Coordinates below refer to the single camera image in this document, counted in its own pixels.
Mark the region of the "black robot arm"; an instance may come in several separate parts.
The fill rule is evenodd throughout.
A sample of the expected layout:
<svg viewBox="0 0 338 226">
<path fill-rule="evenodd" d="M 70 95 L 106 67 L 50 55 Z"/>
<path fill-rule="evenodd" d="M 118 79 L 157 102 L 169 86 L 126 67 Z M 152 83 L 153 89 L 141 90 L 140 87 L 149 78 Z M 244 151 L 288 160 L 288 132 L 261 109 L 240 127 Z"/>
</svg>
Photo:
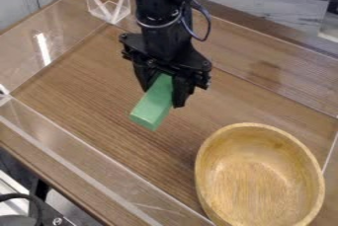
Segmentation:
<svg viewBox="0 0 338 226">
<path fill-rule="evenodd" d="M 209 85 L 211 61 L 197 52 L 192 42 L 207 40 L 192 30 L 192 13 L 209 19 L 196 0 L 134 0 L 137 34 L 121 34 L 122 56 L 133 64 L 140 86 L 149 90 L 156 79 L 168 75 L 170 103 L 181 108 L 196 88 Z"/>
</svg>

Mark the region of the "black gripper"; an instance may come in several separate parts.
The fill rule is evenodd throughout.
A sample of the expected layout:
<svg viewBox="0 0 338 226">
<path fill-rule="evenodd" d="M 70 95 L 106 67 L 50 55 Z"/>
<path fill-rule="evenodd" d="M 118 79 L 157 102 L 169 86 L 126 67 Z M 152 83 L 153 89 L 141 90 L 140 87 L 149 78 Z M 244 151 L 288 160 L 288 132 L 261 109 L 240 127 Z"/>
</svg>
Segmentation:
<svg viewBox="0 0 338 226">
<path fill-rule="evenodd" d="M 141 32 L 118 36 L 122 57 L 132 62 L 141 89 L 146 92 L 161 74 L 172 78 L 170 100 L 181 108 L 193 88 L 209 85 L 211 61 L 195 49 L 192 21 L 177 20 L 168 26 L 141 27 Z"/>
</svg>

